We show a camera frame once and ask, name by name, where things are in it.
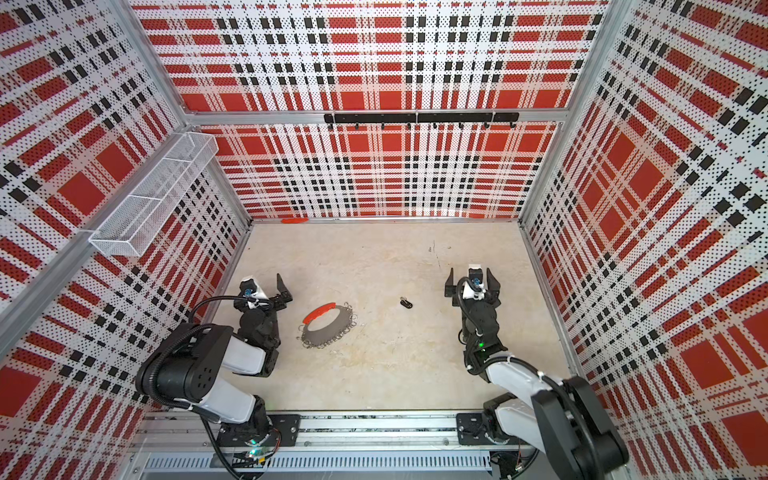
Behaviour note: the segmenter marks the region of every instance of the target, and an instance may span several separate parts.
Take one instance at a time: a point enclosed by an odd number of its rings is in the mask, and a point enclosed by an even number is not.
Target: black mounting plate
[[[458,433],[459,445],[498,445],[498,443],[491,442],[488,437],[485,436],[485,427],[483,427],[481,412],[457,413],[456,433]],[[521,445],[525,444],[525,442],[518,437],[512,436],[503,445],[515,445],[517,443],[520,443]]]
[[[296,444],[296,437],[299,436],[299,422],[301,415],[272,415],[267,414],[272,420],[272,426],[280,430],[280,446],[293,447]],[[217,442],[221,447],[245,447],[249,439],[248,429],[238,429],[237,425],[225,425],[225,430],[219,430]],[[276,435],[270,435],[262,446],[274,447]]]

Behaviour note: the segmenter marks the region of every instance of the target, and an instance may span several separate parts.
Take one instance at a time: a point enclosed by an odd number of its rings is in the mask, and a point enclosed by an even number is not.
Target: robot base
[[[280,430],[280,446],[293,447],[296,444],[296,437],[299,436],[299,421],[301,415],[268,415],[272,421],[272,427]],[[231,423],[222,424],[219,429],[217,442],[222,447],[242,447],[250,445],[248,440],[252,439],[254,430],[247,424],[233,425]],[[274,447],[276,441],[275,435],[269,438],[261,445],[263,447]]]
[[[483,404],[483,411],[478,413],[459,413],[456,415],[456,430],[460,445],[527,445],[518,437],[505,434],[494,417],[496,407],[507,400],[516,398],[510,393],[488,400]]]

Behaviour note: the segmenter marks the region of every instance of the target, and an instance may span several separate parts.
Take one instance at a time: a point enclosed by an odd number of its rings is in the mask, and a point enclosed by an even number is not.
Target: red handle
[[[309,315],[306,316],[306,318],[304,319],[304,322],[303,322],[304,325],[309,325],[310,322],[312,320],[314,320],[315,318],[317,318],[318,316],[321,316],[325,312],[328,312],[328,311],[333,310],[335,308],[336,308],[336,302],[334,302],[334,303],[326,303],[323,306],[318,306],[317,308],[312,310],[312,312]]]

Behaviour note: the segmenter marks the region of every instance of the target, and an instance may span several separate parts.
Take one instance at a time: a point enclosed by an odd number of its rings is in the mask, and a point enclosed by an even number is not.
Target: perforated panel
[[[516,217],[554,123],[205,127],[255,218]]]
[[[653,478],[768,475],[768,4],[635,2],[530,228]]]
[[[100,2],[0,12],[0,310],[176,124]]]
[[[1,477],[116,473],[151,407],[134,388],[138,367],[213,295],[238,225],[203,172],[141,258],[97,254],[74,273],[0,365]]]
[[[608,1],[130,0],[192,111],[554,108]]]

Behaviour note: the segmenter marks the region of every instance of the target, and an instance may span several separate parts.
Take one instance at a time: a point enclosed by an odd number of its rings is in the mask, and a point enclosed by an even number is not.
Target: black cable
[[[160,370],[163,366],[163,363],[165,363],[165,360],[173,353],[177,348],[185,344],[187,341],[189,341],[190,338],[197,335],[198,333],[202,332],[203,330],[209,329],[210,326],[207,325],[196,325],[190,328],[186,333],[182,336],[180,336],[175,342],[173,342],[168,348],[163,350],[159,356],[157,356],[157,359],[152,363],[152,368],[150,369],[149,373],[147,374],[147,394],[157,403],[166,406],[171,407],[175,409],[185,409],[188,410],[190,407],[192,407],[192,411],[199,413],[199,409],[197,407],[192,406],[191,402],[178,402],[173,399],[169,399],[163,394],[160,393],[160,391],[157,389],[157,377],[160,376]]]
[[[594,463],[595,468],[594,480],[604,480],[605,472],[603,471],[603,465],[600,463],[600,457],[598,457],[598,447],[594,444],[594,439],[587,427],[587,422],[579,413],[578,407],[565,390],[563,390],[563,387],[558,385],[553,379],[543,375],[541,376],[541,381],[549,385],[552,388],[552,391],[555,392],[565,404],[565,408],[571,411],[571,414],[576,421],[576,425],[578,425],[578,428],[581,430],[581,436],[584,437],[584,442],[587,444],[589,456],[592,457],[592,462]]]
[[[502,455],[511,455],[511,453],[510,452],[496,452],[493,455],[491,455],[491,463],[499,465],[499,462],[494,462],[493,458],[495,456],[501,457]],[[519,450],[518,450],[518,457],[522,458],[522,456],[520,455],[520,451]],[[520,475],[522,475],[523,473],[525,473],[525,471],[528,470],[528,467],[530,467],[531,464],[536,460],[536,457],[538,457],[538,449],[534,449],[533,453],[531,453],[531,456],[528,457],[528,459],[526,459],[526,462],[523,465],[523,468],[521,468],[518,472],[516,472],[511,477],[507,477],[506,480],[513,480],[514,478],[517,478]]]
[[[470,375],[480,375],[483,373],[489,366],[493,365],[494,363],[499,362],[509,362],[509,363],[516,363],[520,366],[525,367],[526,369],[530,370],[534,373],[534,375],[538,375],[538,370],[536,367],[531,365],[530,363],[526,362],[525,360],[521,360],[514,356],[495,356],[493,358],[488,359],[486,362],[484,362],[482,365],[480,365],[480,369],[478,370],[467,370]]]
[[[478,336],[482,336],[483,332],[482,329],[477,326],[477,324],[472,321],[472,316],[469,314],[469,309],[467,309],[467,306],[464,304],[464,293],[463,293],[463,284],[466,283],[469,285],[469,288],[472,289],[472,291],[480,293],[482,291],[482,288],[475,285],[468,276],[463,276],[462,278],[458,279],[458,282],[456,282],[456,298],[458,300],[458,307],[462,309],[462,313],[464,313],[464,316],[467,317],[467,320],[472,322],[472,325],[475,326],[475,331],[477,332]]]
[[[206,303],[215,302],[215,301],[218,301],[218,300],[244,300],[244,301],[247,302],[248,298],[245,297],[245,296],[234,296],[234,295],[210,296],[210,297],[206,298],[205,300],[200,301],[200,303],[198,303],[197,305],[192,307],[192,310],[190,310],[189,319],[187,319],[187,321],[189,323],[194,323],[194,314],[200,309],[200,307],[202,307]],[[265,299],[259,298],[259,299],[257,299],[257,302],[267,302],[267,306],[269,308],[274,307],[274,303],[272,302],[272,300],[265,300]]]
[[[274,457],[274,455],[277,453],[277,450],[280,449],[280,443],[283,442],[283,433],[278,429],[274,429],[273,432],[277,434],[277,440],[275,441],[275,448],[272,452],[269,452],[264,456],[265,462],[270,458]]]
[[[519,358],[516,358],[514,356],[495,356],[492,359],[489,359],[487,362],[484,362],[480,369],[478,370],[468,370],[468,372],[471,375],[480,375],[483,373],[489,366],[493,365],[494,363],[499,362],[510,362],[510,363],[516,363],[520,366],[524,366],[526,369],[533,372],[535,375],[538,375],[538,370],[531,365],[530,363],[526,362],[525,360],[521,360]],[[595,467],[595,477],[594,480],[604,480],[605,478],[605,472],[603,471],[603,465],[600,463],[600,458],[598,457],[598,448],[594,444],[594,439],[592,438],[592,434],[589,431],[589,428],[587,427],[587,423],[584,420],[584,417],[581,416],[578,407],[574,403],[574,401],[571,399],[571,397],[563,390],[563,388],[555,382],[553,379],[549,378],[546,375],[541,376],[541,381],[546,383],[552,388],[552,391],[560,397],[560,400],[565,404],[565,408],[568,409],[571,414],[573,415],[574,420],[576,421],[576,425],[578,425],[578,428],[581,430],[582,436],[584,437],[584,443],[587,444],[587,449],[589,450],[589,455],[592,458],[592,462],[594,463]]]
[[[206,421],[206,419],[204,419],[201,416],[200,420],[203,421],[203,428],[205,428],[205,432],[208,434],[208,440],[210,441],[210,445],[214,447],[214,452],[216,452],[216,457],[218,457],[219,462],[221,462],[221,465],[224,466],[224,469],[227,470],[227,472],[229,472],[230,475],[232,475],[234,478],[237,478],[237,480],[256,480],[256,478],[259,478],[261,475],[264,475],[263,472],[248,472],[248,473],[243,473],[242,475],[240,473],[237,473],[237,470],[235,470],[232,467],[232,464],[229,463],[227,458],[224,456],[224,453],[221,451],[221,447],[216,442],[216,439],[214,438],[214,433],[211,431],[210,425],[208,425],[208,422]]]

